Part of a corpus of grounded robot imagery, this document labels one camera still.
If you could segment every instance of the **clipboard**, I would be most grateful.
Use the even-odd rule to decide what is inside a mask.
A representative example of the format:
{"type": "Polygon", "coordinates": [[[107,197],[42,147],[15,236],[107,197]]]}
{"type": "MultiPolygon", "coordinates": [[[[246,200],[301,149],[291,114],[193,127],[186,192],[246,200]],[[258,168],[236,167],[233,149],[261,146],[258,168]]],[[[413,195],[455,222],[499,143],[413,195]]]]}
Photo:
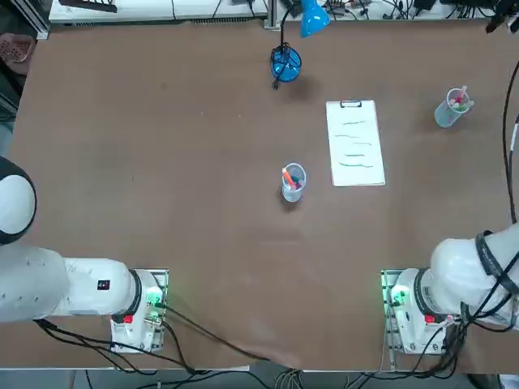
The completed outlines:
{"type": "Polygon", "coordinates": [[[326,120],[333,185],[385,185],[375,102],[328,101],[326,120]]]}

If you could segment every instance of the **blue lamp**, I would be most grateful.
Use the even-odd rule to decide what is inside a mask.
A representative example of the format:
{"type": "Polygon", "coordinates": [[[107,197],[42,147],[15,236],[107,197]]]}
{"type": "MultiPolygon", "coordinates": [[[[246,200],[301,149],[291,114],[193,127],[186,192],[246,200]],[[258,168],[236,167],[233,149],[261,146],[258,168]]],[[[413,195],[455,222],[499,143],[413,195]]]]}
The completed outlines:
{"type": "Polygon", "coordinates": [[[306,38],[322,30],[330,24],[330,17],[326,11],[317,4],[317,0],[302,0],[296,2],[286,10],[281,21],[281,44],[272,50],[270,56],[270,71],[274,77],[272,87],[279,88],[279,83],[294,81],[301,72],[301,57],[284,40],[284,27],[286,17],[299,4],[302,5],[301,37],[306,38]]]}

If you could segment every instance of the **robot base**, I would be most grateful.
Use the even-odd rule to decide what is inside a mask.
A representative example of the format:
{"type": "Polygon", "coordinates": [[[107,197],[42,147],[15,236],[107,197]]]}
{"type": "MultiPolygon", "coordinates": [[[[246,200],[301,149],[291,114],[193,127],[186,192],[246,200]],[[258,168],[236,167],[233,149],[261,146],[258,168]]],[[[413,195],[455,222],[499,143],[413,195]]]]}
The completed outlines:
{"type": "Polygon", "coordinates": [[[430,323],[430,318],[426,318],[418,308],[414,295],[414,279],[417,274],[418,269],[404,270],[391,289],[390,304],[397,320],[402,348],[407,354],[421,354],[438,328],[444,327],[425,350],[426,354],[441,354],[447,322],[430,323]]]}
{"type": "MultiPolygon", "coordinates": [[[[165,316],[163,309],[156,308],[155,302],[163,302],[167,296],[169,273],[167,270],[135,269],[142,284],[139,307],[131,317],[125,317],[123,323],[110,320],[112,341],[128,344],[141,350],[154,352],[164,345],[164,330],[161,320],[165,316]]],[[[139,351],[114,346],[117,353],[138,353],[139,351]]]]}

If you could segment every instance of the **floor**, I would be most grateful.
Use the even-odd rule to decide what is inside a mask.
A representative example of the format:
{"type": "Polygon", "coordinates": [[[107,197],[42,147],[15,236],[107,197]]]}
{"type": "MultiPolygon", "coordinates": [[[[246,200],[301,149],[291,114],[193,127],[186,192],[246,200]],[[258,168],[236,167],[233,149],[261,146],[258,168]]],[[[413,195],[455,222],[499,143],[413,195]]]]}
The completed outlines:
{"type": "MultiPolygon", "coordinates": [[[[283,369],[280,366],[272,363],[259,363],[251,367],[251,372],[271,388],[274,387],[276,376],[281,371],[283,369]]],[[[124,374],[113,370],[89,370],[88,373],[93,389],[137,389],[141,385],[157,384],[159,381],[164,383],[187,378],[187,374],[181,370],[162,370],[152,377],[135,376],[135,374],[124,374]]],[[[350,374],[352,380],[357,376],[356,373],[350,374]]],[[[346,373],[303,373],[301,377],[304,389],[342,389],[346,379],[346,373]]],[[[462,374],[454,375],[447,381],[439,381],[434,378],[426,380],[408,378],[382,382],[372,379],[363,389],[436,389],[439,385],[442,389],[474,389],[467,377],[462,374]]],[[[0,371],[0,387],[2,389],[89,389],[84,370],[75,372],[70,370],[4,370],[0,371]]],[[[189,389],[200,388],[261,389],[261,386],[250,376],[235,372],[223,374],[202,383],[189,384],[189,389]]]]}

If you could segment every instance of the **marker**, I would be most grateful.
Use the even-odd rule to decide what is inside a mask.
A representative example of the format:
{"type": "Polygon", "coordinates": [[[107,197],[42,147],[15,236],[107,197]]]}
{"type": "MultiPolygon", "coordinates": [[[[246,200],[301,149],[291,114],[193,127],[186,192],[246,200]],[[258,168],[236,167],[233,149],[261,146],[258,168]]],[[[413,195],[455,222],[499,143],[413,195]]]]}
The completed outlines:
{"type": "Polygon", "coordinates": [[[287,172],[285,168],[283,168],[281,171],[285,176],[285,180],[289,183],[290,188],[295,187],[294,181],[292,181],[292,177],[289,175],[289,172],[287,172]]]}

